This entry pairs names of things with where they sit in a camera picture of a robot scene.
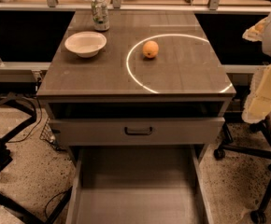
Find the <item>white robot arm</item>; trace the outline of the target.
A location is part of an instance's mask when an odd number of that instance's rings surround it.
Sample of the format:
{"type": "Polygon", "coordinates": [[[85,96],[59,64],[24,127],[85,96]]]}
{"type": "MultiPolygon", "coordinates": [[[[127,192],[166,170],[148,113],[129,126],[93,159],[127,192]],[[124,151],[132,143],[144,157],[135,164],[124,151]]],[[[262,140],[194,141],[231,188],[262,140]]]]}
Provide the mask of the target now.
{"type": "MultiPolygon", "coordinates": [[[[242,37],[248,41],[262,42],[262,51],[271,57],[271,12],[247,29],[242,37]]],[[[271,112],[271,64],[255,72],[250,83],[250,94],[244,104],[242,119],[258,123],[271,112]]]]}

